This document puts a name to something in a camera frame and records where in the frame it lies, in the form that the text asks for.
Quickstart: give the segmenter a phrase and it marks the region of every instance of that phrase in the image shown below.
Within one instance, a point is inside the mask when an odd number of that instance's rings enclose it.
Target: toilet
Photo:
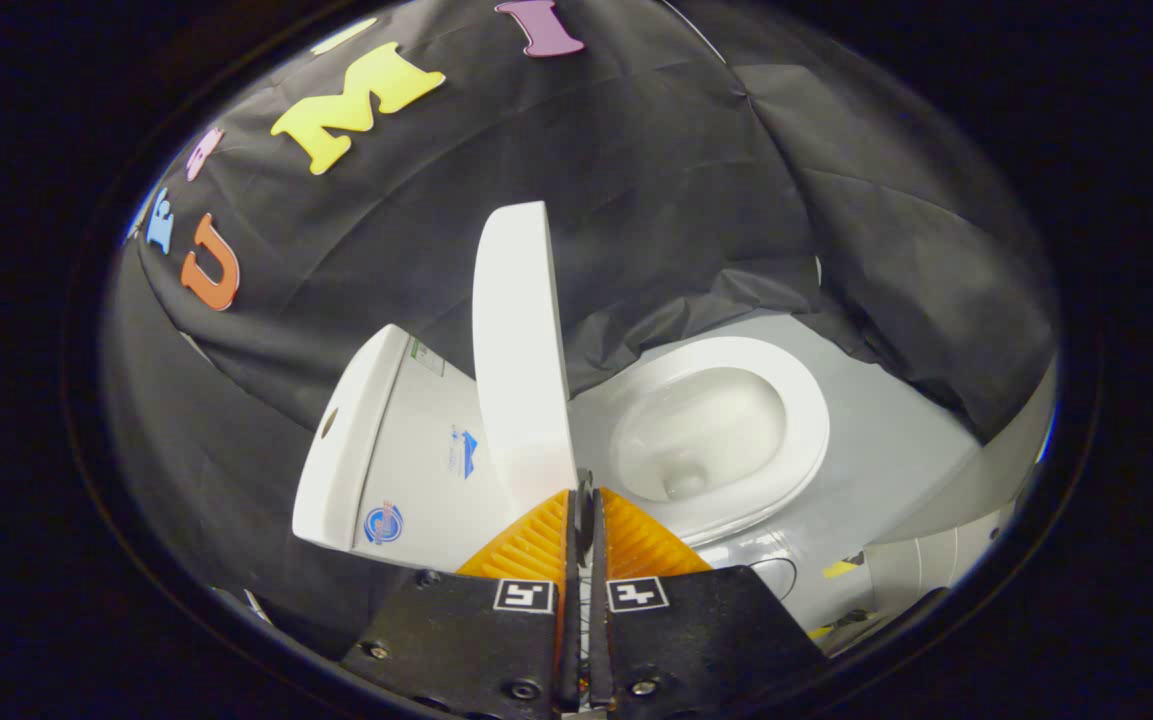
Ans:
[[[817,473],[829,413],[794,355],[753,337],[686,342],[567,406],[576,465],[689,546],[739,532]]]
[[[472,337],[475,378],[397,325],[357,348],[311,438],[294,537],[453,573],[588,468],[703,543],[794,500],[824,459],[812,373],[753,337],[681,343],[568,402],[544,202],[488,218]]]

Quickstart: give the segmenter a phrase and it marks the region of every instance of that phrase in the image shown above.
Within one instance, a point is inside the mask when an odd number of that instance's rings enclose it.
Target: toilet tank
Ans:
[[[455,571],[559,488],[493,471],[474,378],[389,325],[337,383],[297,487],[292,532],[399,565]]]

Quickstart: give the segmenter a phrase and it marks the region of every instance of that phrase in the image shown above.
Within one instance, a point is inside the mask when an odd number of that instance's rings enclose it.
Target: toilet seat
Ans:
[[[613,445],[636,407],[662,389],[704,370],[745,370],[776,391],[785,428],[779,447],[762,468],[700,495],[650,500],[626,487],[615,468]],[[704,543],[746,528],[781,510],[802,492],[824,459],[829,413],[812,373],[782,347],[748,337],[716,337],[687,343],[648,363],[632,365],[568,404],[576,464],[605,486],[635,502],[686,543]]]

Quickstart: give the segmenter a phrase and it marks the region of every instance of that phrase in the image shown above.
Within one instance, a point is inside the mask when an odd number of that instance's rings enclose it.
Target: black cloth backdrop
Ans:
[[[495,208],[548,204],[573,393],[646,347],[771,309],[987,441],[1055,346],[1052,278],[1005,185],[837,42],[758,3],[676,1],[701,37],[658,1],[558,0],[586,50],[534,59],[493,5],[398,5],[253,83],[151,188],[168,190],[169,254],[142,233],[113,265],[101,383],[133,496],[193,573],[250,588],[330,655],[389,570],[292,535],[311,432],[384,324],[474,373],[472,270]],[[447,81],[348,133],[352,150],[312,177],[270,127],[302,97],[339,93],[385,42]],[[211,127],[220,145],[187,182]],[[241,264],[221,313],[179,279],[204,213]],[[198,264],[219,277],[206,252]]]

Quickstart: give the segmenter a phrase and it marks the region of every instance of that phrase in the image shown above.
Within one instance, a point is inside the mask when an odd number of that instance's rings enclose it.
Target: yellow letter m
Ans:
[[[349,137],[333,137],[325,128],[369,132],[371,93],[380,97],[380,113],[397,113],[417,97],[443,85],[443,73],[425,73],[398,55],[387,42],[353,61],[344,70],[344,92],[306,97],[292,105],[270,128],[287,133],[310,155],[310,172],[321,177],[349,150]]]

